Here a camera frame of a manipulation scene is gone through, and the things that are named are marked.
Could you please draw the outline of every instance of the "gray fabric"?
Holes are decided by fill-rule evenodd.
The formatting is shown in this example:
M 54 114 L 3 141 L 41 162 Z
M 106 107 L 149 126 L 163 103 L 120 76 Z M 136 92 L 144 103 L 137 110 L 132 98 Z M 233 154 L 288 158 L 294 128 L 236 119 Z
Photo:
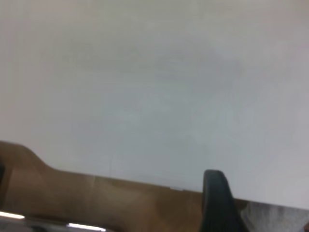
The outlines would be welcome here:
M 250 202 L 241 217 L 250 232 L 303 232 L 309 211 Z

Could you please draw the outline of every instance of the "reflective light strip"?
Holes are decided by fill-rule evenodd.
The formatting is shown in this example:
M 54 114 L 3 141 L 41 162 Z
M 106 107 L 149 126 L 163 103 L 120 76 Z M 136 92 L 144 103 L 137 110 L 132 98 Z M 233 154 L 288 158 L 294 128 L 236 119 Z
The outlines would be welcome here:
M 93 231 L 103 231 L 103 232 L 106 231 L 106 229 L 104 228 L 95 227 L 95 226 L 85 226 L 85 225 L 79 225 L 79 224 L 74 224 L 74 223 L 69 223 L 67 226 L 79 228 L 79 229 L 93 230 Z
M 0 211 L 0 216 L 2 217 L 8 217 L 8 218 L 16 218 L 16 219 L 24 219 L 25 217 L 22 215 L 18 215 L 18 214 L 9 214 L 9 213 L 5 213 L 5 212 L 1 212 Z

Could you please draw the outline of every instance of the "white wall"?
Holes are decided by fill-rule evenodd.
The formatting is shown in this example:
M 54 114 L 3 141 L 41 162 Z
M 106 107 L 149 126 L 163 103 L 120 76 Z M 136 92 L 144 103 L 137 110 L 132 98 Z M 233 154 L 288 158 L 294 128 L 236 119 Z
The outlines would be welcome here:
M 309 2 L 0 0 L 0 139 L 58 169 L 309 208 Z

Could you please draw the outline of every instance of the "wooden surface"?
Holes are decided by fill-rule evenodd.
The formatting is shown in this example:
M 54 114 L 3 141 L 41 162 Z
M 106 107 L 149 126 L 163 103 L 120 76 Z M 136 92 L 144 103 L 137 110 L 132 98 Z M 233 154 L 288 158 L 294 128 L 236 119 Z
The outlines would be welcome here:
M 128 232 L 199 229 L 199 193 L 54 170 L 19 145 L 0 143 L 0 158 L 10 173 L 4 211 Z

